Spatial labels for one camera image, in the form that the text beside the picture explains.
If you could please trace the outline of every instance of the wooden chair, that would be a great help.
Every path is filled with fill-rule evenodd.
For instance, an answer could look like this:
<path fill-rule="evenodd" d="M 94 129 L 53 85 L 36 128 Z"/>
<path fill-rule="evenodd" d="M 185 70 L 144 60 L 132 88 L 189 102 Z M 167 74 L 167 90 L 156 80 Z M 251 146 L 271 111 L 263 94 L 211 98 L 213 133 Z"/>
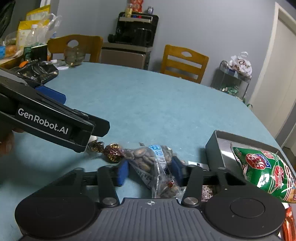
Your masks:
<path fill-rule="evenodd" d="M 191 56 L 186 57 L 185 55 L 182 54 L 183 52 L 188 52 L 191 54 Z M 190 62 L 197 63 L 197 64 L 201 64 L 202 67 L 197 68 L 197 67 L 194 67 L 189 64 L 184 64 L 184 63 L 181 63 L 181 62 L 178 62 L 175 60 L 168 59 L 169 55 L 174 56 L 174 57 L 178 57 L 181 59 L 185 59 Z M 195 52 L 191 49 L 176 47 L 176 46 L 172 46 L 172 45 L 166 45 L 165 52 L 163 54 L 163 61 L 161 64 L 160 72 L 162 74 L 167 74 L 167 75 L 171 75 L 171 76 L 175 76 L 175 77 L 181 77 L 182 79 L 190 80 L 190 81 L 200 84 L 200 82 L 202 81 L 202 77 L 205 73 L 205 69 L 207 67 L 208 61 L 209 61 L 209 57 L 202 55 L 198 52 Z M 175 69 L 179 69 L 182 71 L 186 71 L 186 72 L 198 75 L 198 78 L 194 79 L 194 78 L 186 76 L 184 74 L 167 70 L 166 67 L 172 67 Z"/>
<path fill-rule="evenodd" d="M 103 38 L 100 36 L 72 34 L 60 38 L 50 39 L 47 42 L 48 50 L 51 54 L 64 53 L 64 50 L 68 46 L 68 43 L 72 40 L 76 40 L 78 42 L 77 47 L 83 46 L 86 48 L 86 53 L 89 53 L 91 55 L 89 58 L 90 62 L 99 62 L 99 57 L 103 45 Z"/>

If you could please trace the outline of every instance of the metal screw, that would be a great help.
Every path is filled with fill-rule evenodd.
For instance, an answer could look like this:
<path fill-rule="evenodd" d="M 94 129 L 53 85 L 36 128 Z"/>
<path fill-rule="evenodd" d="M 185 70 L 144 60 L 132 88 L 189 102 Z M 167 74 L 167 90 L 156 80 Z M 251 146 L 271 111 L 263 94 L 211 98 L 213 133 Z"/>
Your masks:
<path fill-rule="evenodd" d="M 104 199 L 103 199 L 103 203 L 105 204 L 105 205 L 113 205 L 113 204 L 115 204 L 117 202 L 117 200 L 114 198 L 114 197 L 105 197 Z"/>
<path fill-rule="evenodd" d="M 195 197 L 187 197 L 184 199 L 184 202 L 188 205 L 196 205 L 198 204 L 198 199 Z"/>

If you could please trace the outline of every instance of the red snack package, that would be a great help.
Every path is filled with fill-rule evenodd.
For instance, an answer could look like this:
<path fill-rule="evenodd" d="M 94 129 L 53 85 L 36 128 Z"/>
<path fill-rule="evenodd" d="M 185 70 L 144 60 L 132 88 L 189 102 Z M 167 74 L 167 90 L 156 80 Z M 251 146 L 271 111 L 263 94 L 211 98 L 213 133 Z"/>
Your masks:
<path fill-rule="evenodd" d="M 142 4 L 144 0 L 131 0 L 133 4 L 133 12 L 142 12 Z"/>
<path fill-rule="evenodd" d="M 286 218 L 283 223 L 283 233 L 285 241 L 296 241 L 295 222 L 291 207 L 286 209 Z"/>

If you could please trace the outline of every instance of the open box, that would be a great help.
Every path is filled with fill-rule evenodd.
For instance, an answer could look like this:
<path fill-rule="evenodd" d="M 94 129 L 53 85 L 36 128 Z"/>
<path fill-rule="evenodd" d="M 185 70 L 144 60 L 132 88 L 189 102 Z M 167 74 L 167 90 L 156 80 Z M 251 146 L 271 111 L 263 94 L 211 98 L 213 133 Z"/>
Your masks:
<path fill-rule="evenodd" d="M 227 168 L 242 178 L 242 169 L 234 158 L 230 149 L 230 144 L 233 146 L 248 145 L 255 148 L 277 154 L 290 168 L 294 180 L 296 180 L 296 172 L 289 161 L 287 161 L 282 153 L 275 147 L 269 146 L 259 141 L 248 139 L 242 136 L 231 133 L 215 130 L 211 138 L 208 140 L 205 149 L 207 153 L 208 165 L 211 171 L 216 169 Z"/>

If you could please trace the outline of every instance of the black circular disc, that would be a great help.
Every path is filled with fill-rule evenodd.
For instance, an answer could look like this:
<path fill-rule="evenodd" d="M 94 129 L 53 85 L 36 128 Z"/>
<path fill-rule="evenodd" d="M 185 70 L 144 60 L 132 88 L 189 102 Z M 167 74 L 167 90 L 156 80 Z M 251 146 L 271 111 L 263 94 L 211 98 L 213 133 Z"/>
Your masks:
<path fill-rule="evenodd" d="M 206 202 L 205 216 L 223 233 L 260 238 L 281 228 L 285 208 L 280 200 L 255 186 L 231 186 Z"/>
<path fill-rule="evenodd" d="M 15 210 L 23 233 L 43 239 L 62 238 L 85 228 L 96 207 L 88 197 L 27 197 Z"/>

